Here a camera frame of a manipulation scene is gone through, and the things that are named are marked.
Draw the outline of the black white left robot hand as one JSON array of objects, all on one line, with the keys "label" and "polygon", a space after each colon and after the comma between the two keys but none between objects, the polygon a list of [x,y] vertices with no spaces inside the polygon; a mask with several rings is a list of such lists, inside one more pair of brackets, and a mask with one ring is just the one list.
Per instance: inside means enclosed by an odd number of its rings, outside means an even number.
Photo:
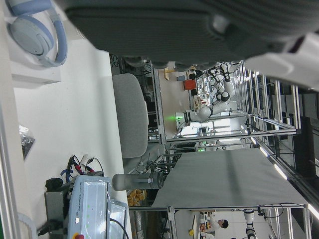
[{"label": "black white left robot hand", "polygon": [[249,70],[319,89],[316,0],[59,0],[100,50],[164,68],[243,60]]}]

